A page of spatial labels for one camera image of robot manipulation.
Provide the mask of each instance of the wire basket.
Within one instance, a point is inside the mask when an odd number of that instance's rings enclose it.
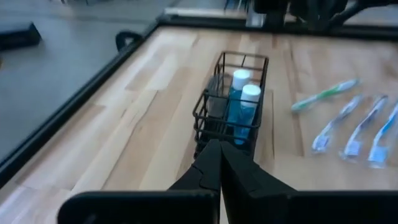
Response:
[[[244,54],[240,52],[222,52],[210,78],[207,87],[203,90],[198,102],[193,109],[195,124],[193,125],[197,147],[194,157],[205,148],[210,139],[228,141],[236,148],[243,150],[246,154],[254,155],[254,148],[261,125],[262,105],[266,85],[266,73],[268,57],[256,54]],[[232,101],[229,91],[232,85],[233,72],[237,69],[250,70],[252,77],[251,84],[258,85],[261,95],[256,104],[256,112],[251,125],[228,122],[228,111]],[[249,128],[247,138],[234,136],[234,128]],[[235,140],[243,141],[243,144],[235,144]]]

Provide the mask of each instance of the wooden table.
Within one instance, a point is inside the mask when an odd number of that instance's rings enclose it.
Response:
[[[328,154],[310,153],[352,96],[385,93],[391,100],[368,130],[368,152],[397,98],[396,44],[165,27],[0,191],[1,223],[55,223],[62,202],[82,191],[167,189],[193,161],[192,109],[223,50],[270,58],[255,154],[263,169],[298,190],[398,189],[395,156],[380,170],[337,156],[370,99],[338,129]],[[355,77],[363,83],[353,91],[290,112],[293,102]]]

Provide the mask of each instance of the toothbrush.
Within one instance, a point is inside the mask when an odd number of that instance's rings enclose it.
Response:
[[[362,142],[357,139],[359,133],[361,133],[364,129],[366,129],[377,117],[380,111],[383,109],[384,105],[388,100],[387,95],[382,95],[375,100],[373,103],[372,110],[368,113],[368,115],[360,122],[360,124],[355,128],[351,137],[349,137],[346,147],[344,151],[340,153],[340,156],[343,159],[349,159],[354,162],[354,160],[359,155],[361,150]]]
[[[347,103],[343,109],[340,110],[337,117],[333,118],[320,132],[320,134],[314,139],[312,142],[312,152],[313,153],[322,153],[326,152],[331,131],[333,128],[343,121],[362,101],[362,95],[354,96],[354,98]]]
[[[293,104],[292,111],[299,112],[302,109],[307,108],[309,105],[311,105],[312,103],[314,103],[318,100],[322,100],[322,99],[328,98],[329,96],[340,94],[340,93],[347,91],[347,90],[351,89],[352,87],[356,86],[358,83],[359,83],[358,78],[353,79],[353,80],[348,80],[343,83],[339,83],[339,84],[331,87],[328,90],[323,90],[319,94],[310,96],[309,98],[307,98],[305,100],[302,100],[302,101],[299,101],[299,102]]]
[[[385,161],[387,159],[389,146],[383,146],[383,144],[380,144],[380,141],[381,140],[387,141],[386,140],[387,133],[390,132],[390,130],[396,123],[397,115],[398,115],[398,101],[396,102],[394,109],[392,110],[390,116],[388,117],[387,122],[376,134],[376,137],[374,137],[373,145],[368,157],[368,161],[370,162],[371,167],[383,168],[385,166]]]

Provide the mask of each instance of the floor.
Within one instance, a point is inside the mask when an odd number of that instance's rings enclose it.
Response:
[[[120,30],[144,31],[167,6],[222,8],[225,0],[71,1],[0,0],[0,23],[33,21],[43,38],[37,47],[0,54],[0,158],[117,54]],[[394,11],[370,14],[389,21]]]

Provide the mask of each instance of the blue bottle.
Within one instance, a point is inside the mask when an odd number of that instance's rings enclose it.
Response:
[[[229,90],[229,111],[228,111],[228,122],[236,123],[239,117],[239,110],[241,102],[239,99],[242,95],[243,87],[249,83],[251,78],[251,71],[245,69],[239,69],[234,72],[231,89]]]
[[[241,100],[253,101],[240,102],[238,124],[252,125],[254,115],[256,114],[257,102],[259,101],[261,89],[257,85],[245,85],[242,90]],[[249,136],[250,128],[235,126],[234,136],[247,139]],[[235,144],[241,145],[244,140],[235,139]]]

